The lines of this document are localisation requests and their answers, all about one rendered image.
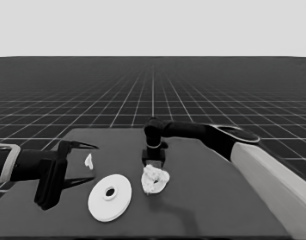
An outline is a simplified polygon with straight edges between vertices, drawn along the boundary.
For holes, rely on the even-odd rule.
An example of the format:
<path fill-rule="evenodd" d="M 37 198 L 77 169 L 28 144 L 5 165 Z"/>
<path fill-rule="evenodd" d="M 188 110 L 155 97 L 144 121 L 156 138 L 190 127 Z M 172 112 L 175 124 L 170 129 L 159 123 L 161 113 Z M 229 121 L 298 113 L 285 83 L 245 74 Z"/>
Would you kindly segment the large thick white disc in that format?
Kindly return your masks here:
<path fill-rule="evenodd" d="M 111 174 L 100 181 L 90 191 L 88 210 L 99 222 L 110 222 L 120 217 L 132 199 L 132 186 L 127 177 Z"/>

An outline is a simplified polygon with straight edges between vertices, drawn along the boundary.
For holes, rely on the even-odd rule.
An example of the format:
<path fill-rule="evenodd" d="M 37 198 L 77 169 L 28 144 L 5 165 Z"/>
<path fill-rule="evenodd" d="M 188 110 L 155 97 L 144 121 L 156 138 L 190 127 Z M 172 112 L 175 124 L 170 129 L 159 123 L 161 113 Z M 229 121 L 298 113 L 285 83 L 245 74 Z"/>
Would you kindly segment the small white T-shaped piece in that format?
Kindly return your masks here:
<path fill-rule="evenodd" d="M 89 153 L 88 156 L 86 157 L 84 164 L 86 167 L 88 167 L 90 170 L 94 169 L 93 161 L 92 161 L 92 154 Z"/>

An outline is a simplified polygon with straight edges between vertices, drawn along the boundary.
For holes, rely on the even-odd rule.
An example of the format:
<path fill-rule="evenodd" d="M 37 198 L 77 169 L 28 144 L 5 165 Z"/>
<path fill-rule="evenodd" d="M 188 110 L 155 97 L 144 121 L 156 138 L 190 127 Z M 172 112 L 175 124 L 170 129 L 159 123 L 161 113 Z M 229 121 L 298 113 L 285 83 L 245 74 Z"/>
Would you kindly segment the white round carrier with pins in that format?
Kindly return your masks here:
<path fill-rule="evenodd" d="M 148 177 L 147 175 L 142 174 L 142 177 L 141 177 L 141 184 L 143 184 L 143 183 L 151 183 L 151 179 L 152 179 L 152 178 L 157 178 L 157 177 L 159 176 L 160 171 L 164 171 L 164 170 L 162 170 L 162 169 L 155 168 L 155 167 L 154 167 L 154 169 L 155 169 L 155 175 L 154 175 L 154 177 Z M 155 187 L 155 193 L 154 193 L 154 194 L 158 194 L 158 193 L 160 193 L 161 191 L 163 191 L 164 188 L 166 187 L 167 183 L 166 183 L 166 184 L 160 184 L 159 186 Z"/>

